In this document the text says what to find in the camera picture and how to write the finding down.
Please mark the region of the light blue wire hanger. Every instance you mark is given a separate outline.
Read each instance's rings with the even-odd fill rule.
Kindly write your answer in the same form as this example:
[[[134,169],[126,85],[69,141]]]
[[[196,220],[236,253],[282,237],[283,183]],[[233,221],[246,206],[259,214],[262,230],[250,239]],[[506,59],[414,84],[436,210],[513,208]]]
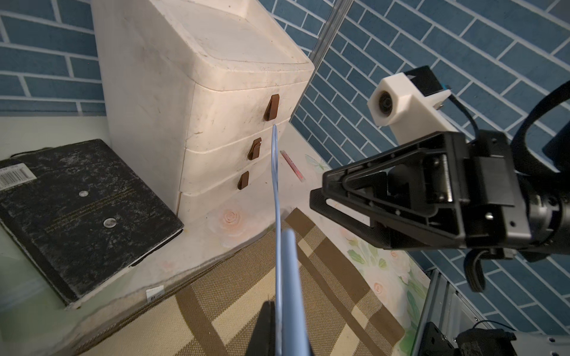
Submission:
[[[307,333],[295,232],[281,227],[278,154],[278,129],[274,125],[271,142],[271,172],[276,215],[275,353],[277,355],[311,355],[313,351]]]

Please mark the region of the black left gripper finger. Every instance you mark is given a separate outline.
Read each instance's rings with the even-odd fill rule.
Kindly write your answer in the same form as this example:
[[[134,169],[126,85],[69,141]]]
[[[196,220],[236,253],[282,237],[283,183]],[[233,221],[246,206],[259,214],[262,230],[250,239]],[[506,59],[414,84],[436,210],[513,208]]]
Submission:
[[[245,356],[274,356],[276,342],[275,303],[266,301],[261,307]]]

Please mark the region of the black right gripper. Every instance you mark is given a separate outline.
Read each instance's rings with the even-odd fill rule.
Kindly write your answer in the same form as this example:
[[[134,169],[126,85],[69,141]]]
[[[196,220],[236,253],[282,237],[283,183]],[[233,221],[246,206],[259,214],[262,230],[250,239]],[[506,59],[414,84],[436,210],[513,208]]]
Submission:
[[[365,224],[327,204],[434,214],[420,232],[403,234],[371,217]],[[325,174],[310,208],[385,250],[521,249],[532,241],[509,142],[498,131],[429,134]]]

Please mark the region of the beige brown plaid scarf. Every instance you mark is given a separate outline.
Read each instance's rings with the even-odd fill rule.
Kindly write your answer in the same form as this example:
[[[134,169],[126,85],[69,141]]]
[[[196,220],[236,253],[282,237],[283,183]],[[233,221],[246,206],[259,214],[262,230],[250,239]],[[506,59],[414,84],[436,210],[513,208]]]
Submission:
[[[87,355],[391,355],[404,329],[302,211],[156,306],[106,332]]]

